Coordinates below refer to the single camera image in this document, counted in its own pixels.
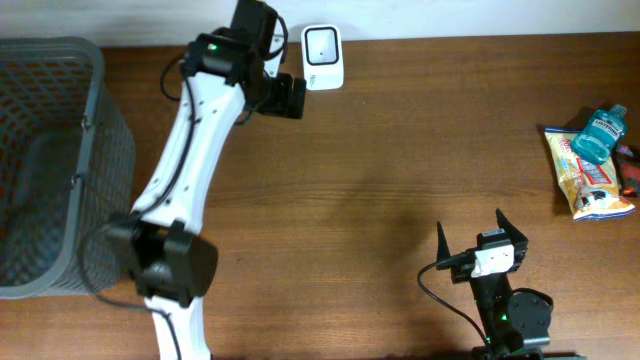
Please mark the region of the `white barcode scanner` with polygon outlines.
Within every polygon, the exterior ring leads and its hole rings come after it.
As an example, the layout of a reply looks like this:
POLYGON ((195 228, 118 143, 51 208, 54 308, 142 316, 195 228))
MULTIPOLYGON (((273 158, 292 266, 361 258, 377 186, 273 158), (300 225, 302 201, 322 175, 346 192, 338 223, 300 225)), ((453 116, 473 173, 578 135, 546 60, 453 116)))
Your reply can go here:
POLYGON ((331 24, 308 25, 301 32, 306 88, 334 90, 344 84, 344 54, 339 28, 331 24))

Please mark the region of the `grey plastic mesh basket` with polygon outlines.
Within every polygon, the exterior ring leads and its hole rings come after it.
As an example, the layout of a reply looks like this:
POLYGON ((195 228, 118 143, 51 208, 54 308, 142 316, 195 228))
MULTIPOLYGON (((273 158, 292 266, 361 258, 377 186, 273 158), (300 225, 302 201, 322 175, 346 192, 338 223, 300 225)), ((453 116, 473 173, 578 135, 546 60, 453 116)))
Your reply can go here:
POLYGON ((128 212, 136 149, 79 37, 1 42, 1 296, 85 295, 119 265, 99 227, 128 212))

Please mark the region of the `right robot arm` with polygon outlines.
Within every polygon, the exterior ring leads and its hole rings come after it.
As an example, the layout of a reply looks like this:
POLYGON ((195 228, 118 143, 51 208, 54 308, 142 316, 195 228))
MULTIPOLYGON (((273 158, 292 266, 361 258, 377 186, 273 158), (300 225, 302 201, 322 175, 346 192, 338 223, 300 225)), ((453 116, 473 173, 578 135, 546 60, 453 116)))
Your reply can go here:
POLYGON ((449 251, 443 227, 437 226, 436 269, 448 270, 454 284, 467 283, 483 327, 484 345, 473 359, 541 359, 550 343, 553 299, 530 288, 511 287, 508 275, 524 262, 528 238, 496 211, 497 228, 481 232, 476 246, 457 255, 449 251))

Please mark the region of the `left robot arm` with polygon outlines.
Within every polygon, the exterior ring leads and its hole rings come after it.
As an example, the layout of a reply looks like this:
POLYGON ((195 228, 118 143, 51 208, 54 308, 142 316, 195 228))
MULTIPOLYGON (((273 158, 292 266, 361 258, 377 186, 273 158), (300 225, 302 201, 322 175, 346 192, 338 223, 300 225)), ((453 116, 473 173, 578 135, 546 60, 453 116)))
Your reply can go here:
POLYGON ((102 234, 154 322, 163 359, 210 359, 204 297, 218 250, 201 238, 206 196, 232 128, 250 117, 300 119, 306 82, 278 67, 288 31, 264 1, 237 3, 231 23, 191 41, 177 58, 179 110, 154 173, 128 214, 102 234))

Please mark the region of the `teal mouthwash bottle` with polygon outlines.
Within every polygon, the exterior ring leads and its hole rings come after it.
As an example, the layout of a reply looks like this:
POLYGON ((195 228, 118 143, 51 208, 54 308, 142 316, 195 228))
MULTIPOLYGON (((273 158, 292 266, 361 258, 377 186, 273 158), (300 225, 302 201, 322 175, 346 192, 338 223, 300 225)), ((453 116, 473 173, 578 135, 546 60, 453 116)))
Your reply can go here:
POLYGON ((627 108, 620 104, 613 105, 609 110, 597 110, 587 126, 572 140, 573 152, 591 164, 604 164, 627 133, 626 114, 627 108))

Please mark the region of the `silver foil snack packet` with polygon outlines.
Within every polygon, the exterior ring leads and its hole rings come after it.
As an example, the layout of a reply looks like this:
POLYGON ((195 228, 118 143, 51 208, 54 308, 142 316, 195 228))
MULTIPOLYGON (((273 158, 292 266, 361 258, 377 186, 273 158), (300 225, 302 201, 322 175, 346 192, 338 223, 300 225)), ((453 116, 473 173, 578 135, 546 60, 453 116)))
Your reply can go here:
POLYGON ((619 144, 614 163, 620 178, 621 194, 627 197, 639 196, 639 150, 619 144))

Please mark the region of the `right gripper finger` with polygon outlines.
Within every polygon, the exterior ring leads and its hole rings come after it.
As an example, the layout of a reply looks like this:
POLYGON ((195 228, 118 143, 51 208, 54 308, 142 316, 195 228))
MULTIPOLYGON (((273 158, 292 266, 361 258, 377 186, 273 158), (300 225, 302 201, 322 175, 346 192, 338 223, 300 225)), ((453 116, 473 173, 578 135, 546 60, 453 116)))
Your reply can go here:
POLYGON ((525 235, 520 232, 504 215, 504 213, 497 208, 496 209, 496 220, 498 227, 503 229, 509 236, 511 240, 524 240, 525 235))
POLYGON ((445 232, 440 221, 437 226, 437 253, 436 253, 436 269, 446 270, 451 267, 451 253, 446 240, 445 232))

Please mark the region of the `cream and blue snack bag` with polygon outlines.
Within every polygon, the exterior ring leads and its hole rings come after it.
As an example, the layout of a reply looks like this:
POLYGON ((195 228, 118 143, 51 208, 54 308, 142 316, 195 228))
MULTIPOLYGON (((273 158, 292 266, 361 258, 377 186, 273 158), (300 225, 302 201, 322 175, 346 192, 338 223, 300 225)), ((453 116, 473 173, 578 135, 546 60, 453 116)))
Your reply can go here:
POLYGON ((611 159, 594 165, 571 148, 578 130, 546 127, 557 183, 565 195, 574 221, 605 220, 625 217, 635 206, 620 194, 616 168, 611 159))

